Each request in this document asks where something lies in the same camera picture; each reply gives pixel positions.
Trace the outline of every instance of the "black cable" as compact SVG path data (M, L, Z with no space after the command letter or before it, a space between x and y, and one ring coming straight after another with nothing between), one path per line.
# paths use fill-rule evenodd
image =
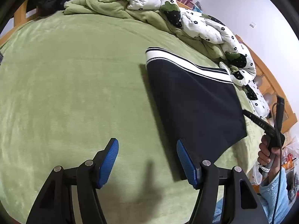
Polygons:
M279 192L280 192L280 183L281 183L281 158L282 158L281 138L280 138L280 133L279 133L278 129L276 128L276 120L275 120L276 115L274 114L274 110L273 110L275 105L277 105L277 103L273 104L273 106L272 106L272 113L273 113L273 119L274 119L275 133L276 133L276 137L277 137L279 148L280 148L280 170L279 170L279 181L278 181L278 190L277 190L276 202L275 202L275 207L274 207L274 212L273 212L273 217L272 217L272 224L274 224L274 219L275 219L275 214L276 214L276 209L277 209L277 204L278 204L278 198L279 198Z

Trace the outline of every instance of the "black stripe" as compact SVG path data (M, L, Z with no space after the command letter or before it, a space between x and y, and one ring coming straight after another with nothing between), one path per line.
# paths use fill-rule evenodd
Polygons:
M220 82L227 82L227 83L233 84L231 81L226 81L226 80L222 80L222 79L219 79L219 78L209 77L209 76L207 76L207 75L203 75L203 74L200 74L200 73L198 73L198 72L189 70L188 68L185 68L185 67L183 67L183 66L177 64L176 62L174 62L174 61L172 61L172 60L170 60L170 59L168 59L168 58L163 58L163 57L152 57L152 58L150 58L149 60L147 61L147 64L149 64L150 62L152 62L152 61L154 61L154 60L166 60L166 61L168 61L168 62L171 61L171 62L174 63L176 66L182 68L182 69L185 70L185 71L188 71L188 72L190 72L190 73L193 73L193 74L195 74L195 75L202 76L202 77L205 77L205 78L209 78L209 79L212 79L212 80L217 80L217 81L220 81Z
M218 72L218 73L222 73L222 74L226 74L226 75L228 75L228 73L227 73L227 71L226 71L225 69L222 69L222 68L212 68L212 67L205 67L205 66L199 66L199 65L196 65L196 64L194 64L193 62L191 62L191 61L189 61L189 60L187 60L187 59L185 59L185 58L183 58L183 57L180 57L179 55L176 55L176 54L174 54L174 53L172 53L172 52L169 52L168 50L165 50L165 49L163 49L163 48L159 48L159 47L149 47L149 48L146 50L146 52L148 52L148 51L152 51L152 50L160 50L160 51L169 53L169 54L171 54L171 55L173 55L173 56L176 56L176 57L178 57L178 58L180 58L180 59L182 59L182 60L185 60L185 61L187 61L187 62L189 62L189 63L195 65L196 67L198 67L198 68L200 68L200 69L202 69L202 70L205 70L205 71L213 71L213 72Z

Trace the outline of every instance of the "blue gripper pad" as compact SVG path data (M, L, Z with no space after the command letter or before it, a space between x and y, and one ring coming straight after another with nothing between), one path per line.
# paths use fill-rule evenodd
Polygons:
M108 181L116 156L118 154L118 149L119 149L118 140L115 139L103 161L102 166L99 169L100 172L99 172L98 186L100 188L102 188L103 185Z
M196 170L181 140L178 140L176 143L176 152L178 153L178 157L189 184L195 188L198 184L196 179Z

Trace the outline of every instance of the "white wall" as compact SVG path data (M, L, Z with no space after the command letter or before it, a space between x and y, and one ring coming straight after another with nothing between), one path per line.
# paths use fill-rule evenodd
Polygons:
M5 35L8 31L10 31L13 28L13 21L14 19L11 18L7 24L5 25L4 29L2 30L2 32L0 33L0 38Z
M273 73L299 118L299 41L270 0L194 0L243 41ZM299 123L291 129L299 136Z

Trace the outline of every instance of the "wall socket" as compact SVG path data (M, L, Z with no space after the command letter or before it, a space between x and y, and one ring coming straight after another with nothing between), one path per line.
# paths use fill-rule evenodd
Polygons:
M250 26L254 28L256 26L256 24L254 22L251 22Z

